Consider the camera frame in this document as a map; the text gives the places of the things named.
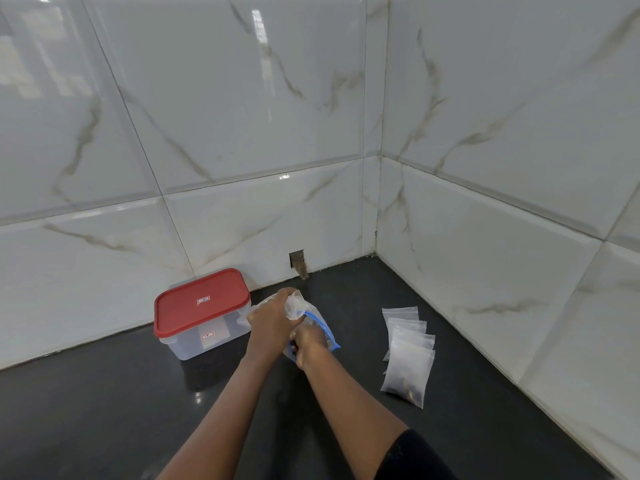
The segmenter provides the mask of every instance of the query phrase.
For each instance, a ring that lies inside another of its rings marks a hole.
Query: plastic storage container
[[[154,333],[180,360],[251,331],[251,296],[234,268],[165,291],[155,308]]]

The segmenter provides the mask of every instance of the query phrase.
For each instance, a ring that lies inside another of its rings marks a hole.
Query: hand
[[[305,359],[308,361],[309,354],[318,347],[326,349],[326,337],[324,330],[315,322],[304,322],[300,324],[289,336],[294,342],[291,346],[293,354],[296,355],[296,364],[305,370]]]
[[[291,331],[304,320],[304,316],[289,320],[284,313],[284,303],[294,291],[295,288],[282,288],[275,298],[249,313],[251,336],[246,347],[247,359],[271,367],[287,346]]]

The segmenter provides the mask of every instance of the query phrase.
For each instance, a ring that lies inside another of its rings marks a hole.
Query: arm
[[[327,350],[320,327],[300,325],[293,333],[296,362],[357,479],[372,479],[389,448],[408,427],[377,402]]]
[[[252,312],[246,354],[187,442],[157,480],[231,479],[267,373],[301,320],[287,320],[284,302],[295,291],[283,288],[276,298]]]

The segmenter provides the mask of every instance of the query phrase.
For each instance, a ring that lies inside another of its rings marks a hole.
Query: forearm
[[[305,373],[357,479],[372,479],[407,426],[377,402],[324,347],[308,351]]]
[[[158,480],[233,478],[267,373],[264,364],[242,359],[218,400]]]

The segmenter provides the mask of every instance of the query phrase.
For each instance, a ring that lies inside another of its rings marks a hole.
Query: white marble tile
[[[165,193],[362,154],[365,0],[85,0]]]
[[[376,250],[378,227],[378,185],[380,183],[381,156],[362,161],[362,255]]]
[[[524,388],[590,450],[640,478],[640,254],[605,243]]]
[[[640,0],[392,0],[384,152],[604,237],[640,180],[639,27]]]
[[[0,11],[0,225],[158,195],[82,2]]]
[[[517,380],[600,244],[383,159],[378,254]]]
[[[367,0],[364,69],[364,156],[366,157],[377,156],[382,145],[389,1]]]
[[[640,252],[640,191],[631,197],[608,240]]]
[[[215,185],[165,197],[197,276],[233,266],[250,289],[361,254],[362,160]]]
[[[162,197],[0,227],[0,368],[154,319],[193,278]]]

